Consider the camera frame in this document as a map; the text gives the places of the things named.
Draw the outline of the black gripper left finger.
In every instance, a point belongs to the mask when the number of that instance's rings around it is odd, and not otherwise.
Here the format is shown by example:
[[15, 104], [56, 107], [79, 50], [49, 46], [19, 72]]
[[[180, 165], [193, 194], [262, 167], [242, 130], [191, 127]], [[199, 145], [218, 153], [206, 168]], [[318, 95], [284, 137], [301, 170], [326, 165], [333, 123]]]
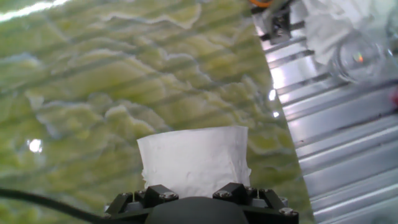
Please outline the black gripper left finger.
[[110, 220], [145, 220], [154, 207], [178, 199], [178, 194], [167, 187], [153, 185], [117, 195], [104, 211], [104, 216]]

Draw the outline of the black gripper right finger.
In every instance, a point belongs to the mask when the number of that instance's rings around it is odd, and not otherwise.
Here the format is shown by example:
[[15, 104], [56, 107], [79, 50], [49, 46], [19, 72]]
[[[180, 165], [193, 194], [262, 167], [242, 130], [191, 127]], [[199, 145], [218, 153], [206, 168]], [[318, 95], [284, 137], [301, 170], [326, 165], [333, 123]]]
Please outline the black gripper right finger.
[[299, 224], [299, 213], [272, 189], [258, 190], [230, 182], [217, 190], [213, 199], [236, 204], [249, 224]]

